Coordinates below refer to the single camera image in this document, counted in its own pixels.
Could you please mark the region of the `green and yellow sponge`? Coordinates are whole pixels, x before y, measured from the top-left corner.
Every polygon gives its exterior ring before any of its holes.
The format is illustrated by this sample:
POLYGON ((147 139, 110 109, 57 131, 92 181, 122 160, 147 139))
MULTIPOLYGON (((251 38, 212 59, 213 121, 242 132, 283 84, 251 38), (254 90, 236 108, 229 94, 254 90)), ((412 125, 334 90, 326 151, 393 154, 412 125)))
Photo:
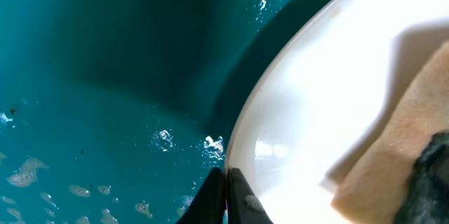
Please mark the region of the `green and yellow sponge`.
POLYGON ((413 164, 435 133, 448 129, 448 43, 424 64, 380 137, 337 188, 332 207, 353 223, 392 223, 408 193, 413 164))

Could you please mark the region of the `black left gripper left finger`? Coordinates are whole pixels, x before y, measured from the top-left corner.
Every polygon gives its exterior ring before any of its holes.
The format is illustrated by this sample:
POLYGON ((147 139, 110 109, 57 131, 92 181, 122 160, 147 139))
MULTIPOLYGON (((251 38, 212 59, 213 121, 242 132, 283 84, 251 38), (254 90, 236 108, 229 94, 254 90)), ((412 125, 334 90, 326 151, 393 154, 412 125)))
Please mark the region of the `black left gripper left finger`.
POLYGON ((176 224, 222 224, 226 204, 225 175, 210 170, 191 204, 176 224))

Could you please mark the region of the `white plate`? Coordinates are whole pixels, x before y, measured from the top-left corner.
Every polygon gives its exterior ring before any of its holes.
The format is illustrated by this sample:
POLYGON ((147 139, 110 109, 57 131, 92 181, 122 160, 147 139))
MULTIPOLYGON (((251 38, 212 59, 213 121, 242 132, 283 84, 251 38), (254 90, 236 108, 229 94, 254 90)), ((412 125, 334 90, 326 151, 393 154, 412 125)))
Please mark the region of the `white plate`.
POLYGON ((448 39, 448 0, 329 0, 249 95, 225 166, 275 223, 343 223, 338 183, 448 39))

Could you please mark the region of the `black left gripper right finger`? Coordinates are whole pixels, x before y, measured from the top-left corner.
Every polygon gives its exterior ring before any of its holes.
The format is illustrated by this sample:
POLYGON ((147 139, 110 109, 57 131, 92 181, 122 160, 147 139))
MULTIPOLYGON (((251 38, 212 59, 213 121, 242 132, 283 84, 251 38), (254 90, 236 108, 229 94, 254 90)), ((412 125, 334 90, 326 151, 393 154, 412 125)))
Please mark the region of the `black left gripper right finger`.
POLYGON ((227 208, 229 224, 273 224, 238 168, 227 172, 227 208))

